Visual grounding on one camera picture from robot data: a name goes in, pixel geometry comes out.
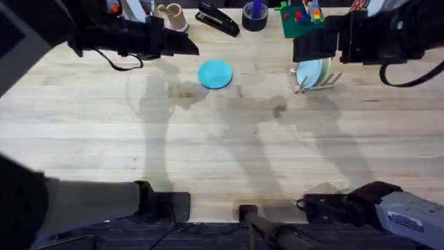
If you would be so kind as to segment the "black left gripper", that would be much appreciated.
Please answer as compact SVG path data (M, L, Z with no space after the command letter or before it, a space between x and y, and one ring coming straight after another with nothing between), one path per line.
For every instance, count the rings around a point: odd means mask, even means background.
M115 51L122 57L136 54L148 60L161 55L200 55L187 33L164 28L164 22L153 16L144 22L116 19L108 26L90 26L76 32L67 44L80 57L92 50Z

